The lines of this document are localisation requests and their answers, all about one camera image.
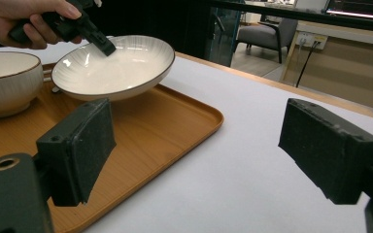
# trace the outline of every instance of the white bowl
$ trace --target white bowl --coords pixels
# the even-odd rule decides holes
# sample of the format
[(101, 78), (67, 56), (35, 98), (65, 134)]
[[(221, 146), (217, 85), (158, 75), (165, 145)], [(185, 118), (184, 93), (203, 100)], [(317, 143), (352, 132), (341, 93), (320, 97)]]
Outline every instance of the white bowl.
[(0, 51), (0, 117), (27, 109), (43, 81), (42, 64), (37, 56)]
[(168, 74), (174, 49), (147, 36), (110, 38), (117, 50), (105, 56), (94, 44), (62, 57), (52, 69), (52, 80), (73, 98), (110, 101), (129, 98), (154, 87)]

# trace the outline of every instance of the bowl rim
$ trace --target bowl rim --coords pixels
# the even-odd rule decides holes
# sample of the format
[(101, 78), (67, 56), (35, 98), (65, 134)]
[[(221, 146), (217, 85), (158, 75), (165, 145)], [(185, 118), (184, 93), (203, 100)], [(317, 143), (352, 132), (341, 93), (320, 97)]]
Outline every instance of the bowl rim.
[(12, 77), (12, 76), (15, 76), (15, 75), (19, 75), (19, 74), (23, 74), (25, 72), (28, 72), (28, 71), (31, 71), (33, 69), (35, 69), (36, 67), (40, 66), (42, 64), (42, 61), (41, 61), (41, 58), (39, 58), (39, 56), (37, 55), (34, 55), (32, 53), (28, 53), (28, 52), (23, 52), (23, 51), (0, 51), (0, 53), (18, 53), (18, 54), (25, 54), (25, 55), (29, 55), (29, 56), (32, 56), (32, 57), (35, 57), (38, 59), (38, 62), (33, 65), (32, 67), (29, 67), (25, 70), (21, 70), (17, 73), (13, 73), (13, 74), (10, 74), (10, 75), (5, 75), (5, 76), (0, 76), (0, 79), (5, 79), (5, 78), (8, 78), (8, 77)]
[(174, 64), (174, 61), (175, 61), (175, 58), (176, 58), (176, 54), (175, 54), (175, 50), (174, 50), (174, 48), (171, 46), (171, 45), (169, 45), (169, 43), (167, 43), (167, 42), (165, 42), (165, 41), (163, 41), (163, 40), (161, 40), (161, 39), (159, 39), (159, 38), (156, 38), (156, 37), (152, 37), (152, 36), (145, 36), (145, 35), (123, 35), (123, 36), (116, 36), (116, 37), (110, 37), (110, 38), (108, 38), (108, 40), (112, 40), (112, 39), (117, 39), (117, 38), (125, 38), (125, 37), (145, 37), (145, 38), (152, 38), (152, 39), (155, 39), (155, 40), (158, 40), (158, 41), (161, 41), (161, 42), (163, 42), (163, 43), (165, 43), (170, 49), (171, 49), (171, 51), (172, 51), (172, 54), (173, 54), (173, 57), (172, 57), (172, 60), (171, 60), (171, 62), (170, 62), (170, 64), (164, 69), (164, 70), (162, 70), (162, 72), (161, 73), (159, 73), (158, 75), (156, 75), (153, 79), (151, 79), (151, 80), (149, 80), (149, 81), (147, 81), (147, 82), (144, 82), (144, 83), (141, 83), (141, 84), (138, 84), (138, 85), (135, 85), (135, 86), (132, 86), (132, 87), (130, 87), (130, 88), (128, 88), (128, 89), (125, 89), (125, 90), (119, 90), (119, 91), (113, 91), (113, 92), (105, 92), (105, 93), (95, 93), (95, 94), (85, 94), (85, 93), (78, 93), (78, 92), (75, 92), (75, 91), (70, 91), (70, 90), (66, 90), (66, 89), (64, 89), (64, 88), (62, 88), (62, 87), (60, 87), (58, 84), (56, 84), (56, 81), (54, 80), (54, 78), (53, 78), (53, 72), (55, 71), (55, 67), (56, 67), (56, 65), (58, 64), (58, 63), (61, 63), (61, 61), (65, 58), (65, 57), (67, 57), (69, 54), (71, 54), (72, 52), (75, 52), (76, 50), (79, 50), (79, 49), (81, 49), (81, 48), (83, 48), (83, 47), (86, 47), (86, 46), (88, 46), (88, 45), (91, 45), (91, 44), (93, 44), (93, 43), (88, 43), (88, 44), (86, 44), (86, 45), (83, 45), (83, 46), (81, 46), (81, 47), (79, 47), (79, 48), (76, 48), (76, 49), (74, 49), (74, 50), (72, 50), (72, 51), (69, 51), (68, 53), (66, 53), (64, 56), (62, 56), (56, 63), (55, 63), (55, 66), (53, 67), (53, 69), (51, 70), (51, 80), (52, 80), (52, 82), (58, 87), (58, 88), (60, 88), (62, 91), (65, 91), (65, 92), (68, 92), (68, 93), (71, 93), (71, 94), (74, 94), (74, 95), (81, 95), (81, 96), (99, 96), (99, 95), (102, 95), (102, 96), (106, 96), (106, 95), (111, 95), (111, 94), (116, 94), (116, 93), (124, 93), (124, 92), (128, 92), (128, 91), (131, 91), (131, 90), (133, 90), (133, 89), (135, 89), (135, 88), (139, 88), (139, 87), (141, 87), (141, 86), (143, 86), (143, 85), (146, 85), (146, 84), (148, 84), (148, 83), (151, 83), (151, 82), (153, 82), (155, 79), (157, 79), (158, 77), (160, 77), (160, 76), (162, 76), (162, 74), (165, 74), (169, 69), (171, 69), (171, 67), (172, 67), (172, 65)]

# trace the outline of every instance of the gray armchair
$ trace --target gray armchair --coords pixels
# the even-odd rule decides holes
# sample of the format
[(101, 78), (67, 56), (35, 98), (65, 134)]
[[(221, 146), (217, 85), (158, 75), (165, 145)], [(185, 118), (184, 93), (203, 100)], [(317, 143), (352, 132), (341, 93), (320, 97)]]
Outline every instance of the gray armchair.
[(283, 62), (282, 47), (289, 46), (295, 34), (298, 20), (283, 18), (279, 24), (260, 22), (256, 26), (243, 26), (238, 31), (238, 37), (234, 43), (234, 52), (239, 43), (246, 43), (247, 49), (252, 45), (276, 50), (279, 53), (279, 62)]

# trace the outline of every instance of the wooden tray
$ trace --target wooden tray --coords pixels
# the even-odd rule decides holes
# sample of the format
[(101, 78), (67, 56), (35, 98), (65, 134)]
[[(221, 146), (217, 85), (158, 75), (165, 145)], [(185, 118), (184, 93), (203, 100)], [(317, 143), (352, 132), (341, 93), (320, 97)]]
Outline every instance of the wooden tray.
[[(0, 118), (0, 156), (37, 153), (36, 140), (83, 102), (44, 83), (24, 112)], [(55, 232), (79, 232), (163, 172), (222, 125), (222, 114), (163, 85), (112, 103), (117, 146), (87, 205), (49, 206)]]

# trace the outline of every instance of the power cord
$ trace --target power cord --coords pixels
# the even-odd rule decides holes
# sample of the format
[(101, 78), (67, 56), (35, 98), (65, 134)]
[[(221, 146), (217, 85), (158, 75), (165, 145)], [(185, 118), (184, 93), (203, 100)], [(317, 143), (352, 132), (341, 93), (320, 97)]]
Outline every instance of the power cord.
[(296, 70), (298, 70), (298, 67), (299, 67), (299, 57), (301, 56), (301, 50), (302, 50), (302, 47), (305, 45), (305, 43), (307, 43), (307, 39), (305, 39), (305, 38), (302, 38), (299, 41), (298, 55), (296, 56), (296, 65), (295, 65)]
[(321, 42), (315, 41), (314, 44), (311, 46), (310, 52), (308, 53), (307, 60), (304, 63), (304, 67), (302, 67), (301, 73), (299, 74), (298, 81), (296, 82), (295, 87), (299, 86), (299, 82), (301, 82), (302, 75), (304, 74), (305, 67), (307, 67), (308, 60), (310, 59), (311, 54), (313, 53), (314, 49), (320, 44)]

